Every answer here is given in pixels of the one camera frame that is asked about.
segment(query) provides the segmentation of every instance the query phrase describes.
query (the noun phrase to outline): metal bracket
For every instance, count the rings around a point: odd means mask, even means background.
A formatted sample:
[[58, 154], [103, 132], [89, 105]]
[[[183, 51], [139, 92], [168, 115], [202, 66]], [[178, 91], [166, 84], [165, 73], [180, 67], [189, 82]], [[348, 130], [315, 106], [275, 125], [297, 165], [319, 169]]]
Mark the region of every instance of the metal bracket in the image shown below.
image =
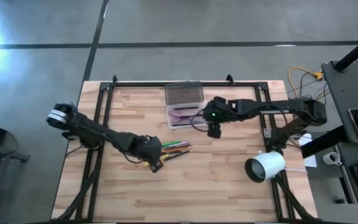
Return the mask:
[[231, 75], [227, 75], [226, 81], [229, 81], [231, 86], [236, 85], [236, 83], [234, 82], [234, 79]]
[[267, 82], [257, 82], [257, 84], [261, 89], [265, 91], [269, 90], [269, 85], [267, 84]]
[[113, 76], [112, 76], [112, 85], [113, 85], [113, 86], [116, 86], [117, 81], [118, 81], [117, 76], [116, 76], [116, 75], [113, 75]]
[[264, 136], [265, 136], [265, 138], [271, 138], [272, 137], [272, 130], [264, 128]]
[[110, 82], [102, 82], [99, 86], [99, 91], [107, 90], [111, 86]]

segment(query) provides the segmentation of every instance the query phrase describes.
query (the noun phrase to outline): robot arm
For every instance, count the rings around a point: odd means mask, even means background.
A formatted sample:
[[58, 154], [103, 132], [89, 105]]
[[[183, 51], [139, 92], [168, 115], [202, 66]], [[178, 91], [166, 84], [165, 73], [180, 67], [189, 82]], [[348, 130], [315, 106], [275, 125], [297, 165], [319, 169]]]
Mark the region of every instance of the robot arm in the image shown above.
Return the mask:
[[203, 110], [203, 118], [208, 122], [208, 136], [220, 138], [220, 123], [244, 121], [261, 114], [295, 114], [297, 118], [282, 128], [270, 133], [272, 143], [285, 147], [289, 136], [299, 133], [307, 126], [321, 126], [327, 122], [325, 105], [316, 100], [295, 99], [271, 102], [256, 102], [250, 99], [228, 100], [214, 97]]
[[162, 145], [157, 137], [113, 131], [77, 112], [73, 105], [56, 104], [47, 118], [47, 123], [66, 131], [62, 133], [66, 138], [78, 136], [82, 145], [89, 149], [97, 148], [106, 140], [124, 155], [148, 162], [153, 172], [163, 166], [160, 160]]

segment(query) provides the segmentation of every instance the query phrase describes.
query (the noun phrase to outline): wooden tabletop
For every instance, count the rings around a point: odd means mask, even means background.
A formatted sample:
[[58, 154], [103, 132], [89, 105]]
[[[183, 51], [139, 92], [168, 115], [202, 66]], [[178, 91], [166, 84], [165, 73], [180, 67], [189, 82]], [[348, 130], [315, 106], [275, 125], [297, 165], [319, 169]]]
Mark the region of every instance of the wooden tabletop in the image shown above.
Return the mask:
[[[266, 82], [272, 100], [287, 99], [283, 81]], [[80, 113], [91, 119], [99, 84], [85, 82], [78, 104]], [[255, 91], [253, 87], [204, 87], [206, 101], [214, 96], [228, 100], [255, 100]], [[248, 158], [265, 151], [258, 118], [222, 124], [222, 137], [212, 139], [206, 133], [192, 128], [169, 129], [166, 113], [163, 88], [114, 88], [109, 117], [111, 129], [155, 135], [162, 142], [188, 140], [193, 148], [190, 153], [168, 161], [154, 174], [142, 164], [127, 162], [118, 150], [106, 143], [94, 222], [277, 221], [270, 182], [256, 184], [244, 170], [244, 162]], [[276, 115], [276, 121], [277, 126], [285, 124], [282, 115]], [[68, 151], [79, 145], [79, 142], [71, 142]], [[78, 193], [85, 158], [86, 149], [80, 149], [66, 158], [52, 218], [62, 214]], [[284, 158], [288, 168], [305, 170], [299, 149], [287, 147]], [[316, 217], [307, 174], [287, 174], [290, 188], [297, 199]], [[85, 214], [89, 192], [84, 206]], [[282, 192], [280, 197], [285, 210]]]

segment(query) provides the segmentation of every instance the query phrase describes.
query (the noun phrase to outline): concrete floor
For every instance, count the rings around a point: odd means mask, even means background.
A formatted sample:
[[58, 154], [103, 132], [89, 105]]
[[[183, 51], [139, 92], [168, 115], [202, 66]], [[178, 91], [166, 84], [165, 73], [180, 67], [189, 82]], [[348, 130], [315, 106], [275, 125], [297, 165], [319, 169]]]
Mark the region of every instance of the concrete floor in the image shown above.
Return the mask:
[[[0, 1], [0, 44], [90, 44], [103, 0]], [[358, 40], [358, 0], [115, 0], [100, 43], [287, 42]], [[319, 70], [353, 45], [98, 49], [90, 80], [284, 80], [292, 66]], [[1, 49], [0, 127], [18, 139], [27, 164], [11, 164], [0, 191], [0, 223], [50, 218], [67, 147], [45, 119], [55, 103], [78, 100], [90, 49]], [[299, 85], [301, 72], [293, 75]], [[314, 95], [325, 82], [305, 87]], [[329, 122], [340, 125], [332, 98]], [[339, 206], [337, 180], [311, 180], [319, 217], [358, 223], [358, 209]]]

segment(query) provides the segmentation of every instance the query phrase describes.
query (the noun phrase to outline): white paper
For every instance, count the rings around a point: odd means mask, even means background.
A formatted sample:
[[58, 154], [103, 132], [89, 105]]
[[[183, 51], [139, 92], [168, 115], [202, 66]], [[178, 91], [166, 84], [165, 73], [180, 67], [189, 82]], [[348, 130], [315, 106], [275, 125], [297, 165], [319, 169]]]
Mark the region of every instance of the white paper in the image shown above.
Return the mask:
[[[311, 134], [306, 133], [299, 139], [299, 144], [303, 146], [304, 144], [311, 142], [311, 140]], [[307, 157], [303, 160], [303, 163], [305, 163], [306, 167], [317, 167], [316, 156], [312, 155]]]

